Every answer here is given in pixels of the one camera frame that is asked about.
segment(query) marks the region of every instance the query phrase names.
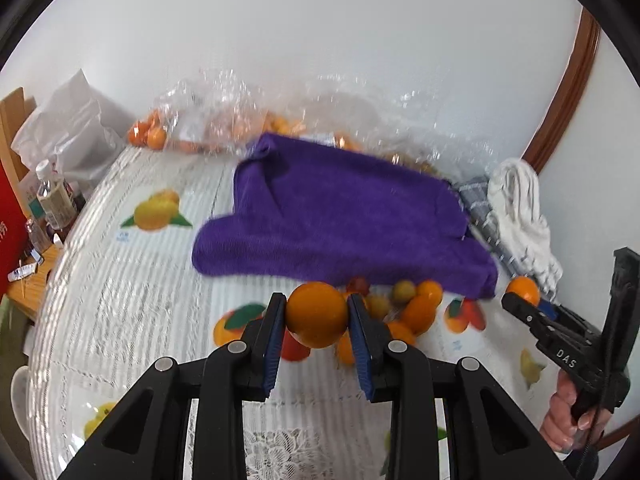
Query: white lace tablecloth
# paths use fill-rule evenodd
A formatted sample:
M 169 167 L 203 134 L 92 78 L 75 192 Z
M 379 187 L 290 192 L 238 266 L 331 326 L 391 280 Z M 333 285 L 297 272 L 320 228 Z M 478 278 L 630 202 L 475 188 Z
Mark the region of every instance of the white lace tablecloth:
M 191 265 L 199 227 L 233 208 L 233 158 L 155 153 L 127 148 L 78 221 L 55 272 L 37 323 L 30 363 L 31 449 L 38 478 L 56 478 L 84 443 L 94 408 L 118 400 L 155 359 L 178 362 L 207 356 L 215 322 L 238 306 L 267 303 L 299 282 L 269 276 L 210 278 Z M 180 195 L 188 226 L 156 232 L 121 228 L 140 202 L 165 188 Z M 498 280 L 498 298 L 506 278 Z M 445 294 L 434 326 L 418 340 L 432 358 L 456 362 L 473 355 L 538 425 L 557 368 L 548 364 L 527 388 L 520 352 L 535 359 L 526 327 L 498 299 L 481 302 L 487 328 L 461 335 L 444 328 Z M 437 401 L 439 424 L 444 427 Z M 191 410 L 184 478 L 191 478 L 196 409 Z M 264 404 L 244 405 L 244 441 L 252 480 L 377 479 L 385 460 L 389 404 L 369 404 L 352 368 L 339 367 L 332 348 L 304 362 L 282 361 Z M 440 441 L 441 478 L 449 477 L 446 440 Z

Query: triangular cutout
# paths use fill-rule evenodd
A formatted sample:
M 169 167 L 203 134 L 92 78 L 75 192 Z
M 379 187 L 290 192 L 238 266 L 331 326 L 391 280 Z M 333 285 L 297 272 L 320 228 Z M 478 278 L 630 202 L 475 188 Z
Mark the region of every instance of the triangular cutout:
M 487 388 L 480 390 L 491 441 L 497 454 L 505 454 L 529 445 L 527 437 L 507 414 L 494 394 Z
M 154 398 L 152 390 L 144 390 L 120 417 L 104 438 L 104 446 L 124 453 L 136 454 L 145 431 L 146 418 Z

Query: person's hand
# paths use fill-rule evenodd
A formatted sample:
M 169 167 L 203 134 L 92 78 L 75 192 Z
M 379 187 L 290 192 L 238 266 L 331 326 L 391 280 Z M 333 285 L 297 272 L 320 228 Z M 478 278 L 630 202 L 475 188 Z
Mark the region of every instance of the person's hand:
M 584 413 L 580 420 L 573 420 L 571 416 L 571 406 L 574 405 L 578 393 L 573 381 L 564 371 L 558 372 L 558 389 L 549 399 L 549 411 L 546 412 L 545 420 L 540 426 L 540 434 L 554 451 L 567 450 L 574 446 L 574 437 L 578 429 L 588 430 L 593 422 L 595 408 L 591 408 Z M 611 412 L 602 410 L 598 418 L 598 425 L 594 428 L 593 441 L 599 439 L 606 423 L 611 418 Z M 583 446 L 587 437 L 585 431 L 578 440 L 577 447 Z

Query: red box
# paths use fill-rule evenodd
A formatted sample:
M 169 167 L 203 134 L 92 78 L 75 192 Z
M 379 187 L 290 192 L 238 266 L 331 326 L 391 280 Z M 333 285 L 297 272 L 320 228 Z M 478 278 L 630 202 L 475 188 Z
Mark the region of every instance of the red box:
M 27 242 L 26 218 L 0 164 L 0 297 L 6 292 L 7 274 L 18 266 Z

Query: purple towel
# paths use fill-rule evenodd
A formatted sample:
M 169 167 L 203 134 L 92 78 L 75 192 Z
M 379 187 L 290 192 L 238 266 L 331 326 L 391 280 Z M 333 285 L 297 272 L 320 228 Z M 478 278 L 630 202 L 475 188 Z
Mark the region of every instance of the purple towel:
M 203 274 L 436 280 L 470 298 L 495 294 L 495 264 L 447 184 L 372 156 L 263 134 L 236 169 L 234 210 L 198 233 Z

